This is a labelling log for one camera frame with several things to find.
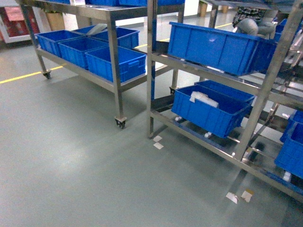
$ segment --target metal frame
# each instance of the metal frame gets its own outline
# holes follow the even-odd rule
[[[122,19],[147,16],[147,7],[109,7],[109,6],[92,6],[92,5],[74,6],[74,5],[61,4],[56,2],[49,2],[45,0],[16,0],[16,2],[21,5],[22,12],[26,20],[26,25],[30,31],[30,37],[33,42],[33,46],[35,48],[35,52],[38,56],[38,60],[41,65],[43,74],[47,78],[50,78],[50,71],[46,70],[42,56],[58,64],[64,63],[64,67],[78,73],[79,75],[89,79],[90,81],[98,84],[99,86],[104,87],[105,89],[113,92],[115,94],[115,103],[116,103],[115,120],[117,122],[117,125],[119,125],[119,127],[124,128],[126,117],[123,111],[122,92],[131,89],[141,83],[144,83],[146,81],[146,75],[138,76],[132,79],[131,81],[128,81],[127,83],[120,82],[116,21]],[[83,70],[80,67],[71,64],[70,62],[67,62],[63,59],[60,59],[50,53],[47,53],[39,49],[38,43],[35,39],[35,35],[32,31],[32,27],[28,20],[27,9],[25,6],[38,7],[42,9],[59,11],[59,12],[74,14],[78,16],[96,18],[101,20],[102,23],[106,23],[109,31],[108,38],[109,38],[109,48],[110,48],[110,56],[112,61],[114,82],[111,83],[109,81],[106,81],[94,75],[93,73],[88,72],[87,70]],[[159,7],[157,13],[167,14],[167,13],[178,12],[180,7],[182,8],[182,5],[162,6]],[[166,70],[170,70],[170,69],[171,69],[170,67],[166,67],[166,69],[161,68],[159,69],[159,73],[160,72],[164,73],[166,72]]]
[[[208,2],[213,3],[209,26],[214,27],[218,7],[214,4],[213,1],[208,0]],[[295,31],[303,16],[303,0],[297,0],[293,5],[280,42],[276,48],[276,52],[261,85],[157,52],[157,4],[158,0],[148,0],[148,137],[151,138],[154,136],[153,121],[156,119],[166,126],[171,127],[182,135],[188,137],[189,139],[197,142],[203,147],[209,149],[215,154],[225,158],[236,166],[262,179],[268,184],[278,188],[279,190],[296,198],[299,201],[303,201],[303,189],[284,181],[280,177],[280,175],[283,173],[283,170],[280,169],[280,172],[277,172],[276,167],[273,163],[274,157],[281,149],[281,144],[260,135],[266,127],[270,127],[277,131],[283,132],[285,126],[287,125],[287,120],[275,116],[275,112],[279,105],[285,105],[293,109],[303,110],[303,98],[286,93],[287,88],[290,87],[290,80],[282,80],[281,78],[277,78],[279,70],[284,63],[286,54],[290,49]],[[235,89],[256,95],[257,99],[250,115],[248,116],[249,120],[246,124],[246,127],[244,129],[236,128],[234,130],[234,132],[238,131],[236,133],[236,135],[238,135],[237,137],[230,135],[228,139],[225,140],[219,139],[216,136],[205,138],[203,135],[205,132],[203,132],[202,129],[202,132],[197,131],[197,129],[191,129],[190,124],[184,124],[186,123],[185,120],[177,122],[167,117],[167,115],[163,114],[162,112],[171,108],[174,96],[172,95],[158,99],[154,98],[155,62],[160,62],[162,64],[171,66],[175,71],[183,70],[188,73],[200,76],[200,79],[211,79]],[[279,90],[276,90],[275,88],[280,85],[282,85],[282,87]],[[269,113],[263,111],[267,101],[274,102],[272,110]],[[261,127],[258,132],[255,132],[258,123],[261,123],[263,127]],[[262,151],[258,148],[258,143],[260,141],[264,142],[264,144],[268,146]],[[269,162],[271,162],[271,165],[274,166],[274,168],[269,170],[268,166],[262,167],[262,164],[260,163],[258,165],[255,165],[254,159],[257,153],[266,158],[269,158]]]

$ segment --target metal shelving rack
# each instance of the metal shelving rack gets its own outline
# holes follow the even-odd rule
[[[212,2],[213,4],[209,27],[214,27],[218,5],[226,5],[226,3],[233,3],[233,1],[209,0],[208,2]],[[287,125],[287,119],[275,115],[279,105],[303,110],[303,98],[286,92],[288,88],[295,88],[295,86],[291,85],[291,82],[302,81],[300,79],[301,74],[296,75],[295,78],[291,73],[286,76],[284,75],[284,77],[281,75],[277,77],[280,68],[282,69],[285,65],[287,66],[287,64],[285,64],[285,56],[290,50],[295,31],[303,16],[303,0],[297,0],[293,4],[287,24],[276,48],[276,52],[261,85],[225,73],[220,73],[199,64],[168,56],[167,49],[162,48],[164,46],[167,47],[168,44],[156,41],[157,4],[157,0],[148,0],[148,137],[152,138],[154,136],[153,123],[154,119],[156,119],[248,173],[253,174],[264,182],[278,188],[299,201],[303,201],[303,189],[293,182],[289,183],[284,181],[281,178],[284,171],[276,167],[273,162],[282,145],[260,135],[266,127],[280,132],[284,131]],[[241,4],[245,5],[246,3],[236,1],[236,4],[239,6]],[[257,5],[250,4],[250,6],[277,9],[274,4],[257,3]],[[174,120],[174,118],[172,118],[172,113],[169,111],[174,101],[174,92],[172,91],[170,96],[155,99],[155,62],[160,62],[175,70],[173,74],[172,89],[176,89],[178,70],[182,70],[200,76],[200,80],[210,79],[256,95],[257,98],[250,115],[247,116],[248,122],[245,128],[236,128],[227,139],[221,139],[216,136],[205,138],[204,133],[206,131],[203,129],[197,129],[197,127],[193,127],[192,124],[187,124],[184,119],[181,121]],[[274,103],[270,112],[264,111],[267,101],[272,101]],[[258,123],[261,123],[263,126],[255,132]]]
[[[117,33],[116,33],[116,21],[123,19],[131,19],[136,17],[147,16],[147,7],[109,7],[109,6],[96,6],[96,5],[83,5],[83,6],[74,6],[69,4],[62,4],[56,2],[49,2],[45,0],[16,0],[16,2],[21,6],[24,18],[26,21],[27,28],[29,29],[30,36],[35,48],[35,52],[38,56],[39,63],[42,68],[43,75],[46,78],[50,78],[50,71],[46,69],[42,57],[46,57],[58,64],[63,64],[65,68],[83,76],[84,78],[98,84],[99,86],[113,92],[115,94],[115,103],[116,103],[116,116],[115,120],[117,125],[120,128],[125,127],[126,117],[123,111],[123,101],[122,101],[122,92],[129,90],[141,83],[146,81],[146,75],[140,75],[130,81],[125,83],[120,82],[120,71],[118,64],[118,44],[117,44]],[[110,56],[112,60],[112,71],[114,82],[107,81],[87,70],[84,70],[62,58],[59,58],[53,54],[50,54],[46,51],[43,51],[38,47],[38,42],[35,39],[33,29],[30,25],[28,19],[28,12],[25,6],[37,7],[46,10],[59,11],[62,13],[69,13],[78,16],[84,16],[89,18],[99,19],[102,23],[107,24],[108,29],[108,38],[109,38],[109,48]],[[161,6],[157,10],[157,14],[167,14],[173,12],[180,12],[183,14],[184,4],[181,5],[170,5],[170,6]],[[157,75],[165,73],[170,70],[170,67],[164,66],[157,69]]]

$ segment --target cart wheel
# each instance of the cart wheel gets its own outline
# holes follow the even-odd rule
[[[175,94],[175,89],[173,89],[173,88],[170,87],[170,94],[174,95]]]
[[[51,72],[45,72],[43,73],[43,76],[45,76],[47,79],[51,78]]]
[[[116,124],[119,126],[120,129],[125,128],[125,121],[121,122],[121,121],[118,121],[117,119],[115,119],[115,120],[116,120]]]

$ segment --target plastic crate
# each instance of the plastic crate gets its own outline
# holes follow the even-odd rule
[[[288,118],[288,124],[284,130],[282,137],[280,138],[281,142],[285,142],[288,131],[296,122],[299,124],[303,124],[303,112],[295,110],[292,115],[290,115],[290,117]]]
[[[119,0],[89,0],[89,4],[101,6],[118,6]]]
[[[248,104],[252,104],[252,102],[254,101],[255,96],[251,95],[249,93],[243,92],[243,91],[239,91],[237,89],[234,89],[232,87],[211,81],[211,80],[207,80],[207,81],[202,81],[202,82],[197,82],[195,83],[196,85],[200,85],[203,87],[207,87],[209,89],[215,90],[219,93],[222,93],[224,95],[227,95],[231,98],[234,98],[238,101],[241,102],[245,102]]]
[[[267,70],[276,49],[274,40],[208,27],[170,24],[168,54],[236,76]]]
[[[65,30],[40,33],[36,36],[38,38],[42,50],[52,53],[58,57],[61,57],[61,51],[58,44],[59,42],[82,37],[82,35],[80,34]]]
[[[88,37],[59,43],[62,58],[84,69],[88,69],[85,52],[106,46],[107,43]]]
[[[82,34],[82,35],[86,35],[87,32],[89,32],[93,27],[94,27],[94,25],[88,26],[88,27],[83,27],[83,28],[79,28],[77,30],[73,30],[73,32]]]
[[[58,3],[70,4],[70,0],[48,0],[48,1],[53,1],[53,2],[58,2]]]
[[[284,27],[286,25],[287,19],[284,19],[281,21],[281,23],[279,25],[276,26],[276,33],[275,33],[275,37],[274,40],[276,42],[279,42],[280,38],[281,38],[281,34],[284,30]],[[303,25],[303,21],[299,24],[297,31],[295,32],[296,34],[299,32],[299,30],[301,29],[301,26]]]
[[[121,27],[118,27],[116,30],[118,46],[133,49],[139,45],[139,31]],[[104,42],[108,42],[108,31],[106,30],[100,32],[98,34],[92,35],[91,37],[100,39]]]
[[[121,82],[145,74],[145,54],[118,47],[118,57]],[[86,58],[91,72],[114,81],[109,47],[87,52]]]
[[[199,100],[191,102],[189,99],[193,91],[208,95],[219,103],[219,107],[215,108]],[[248,103],[240,102],[209,88],[194,85],[176,90],[171,111],[221,138],[226,138],[234,128],[241,124],[248,108],[250,108]]]
[[[276,42],[279,42],[279,40],[280,40],[280,38],[281,38],[281,35],[282,35],[282,33],[276,32],[276,33],[275,33],[274,40],[275,40]]]
[[[303,124],[294,123],[287,132],[287,138],[275,159],[275,164],[303,178]]]
[[[147,6],[148,0],[119,0],[120,5]],[[158,0],[159,6],[183,4],[185,0]]]

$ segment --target gray epoxy floor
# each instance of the gray epoxy floor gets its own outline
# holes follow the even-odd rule
[[[169,30],[163,19],[159,39]],[[39,70],[31,46],[1,47],[1,81]],[[52,77],[0,84],[1,227],[303,226],[301,204],[173,130],[156,149],[145,136],[145,83],[124,93],[120,130],[113,94],[65,69]],[[178,85],[195,81],[181,73]],[[156,83],[157,96],[168,95],[171,72]],[[250,203],[225,198],[247,188]]]

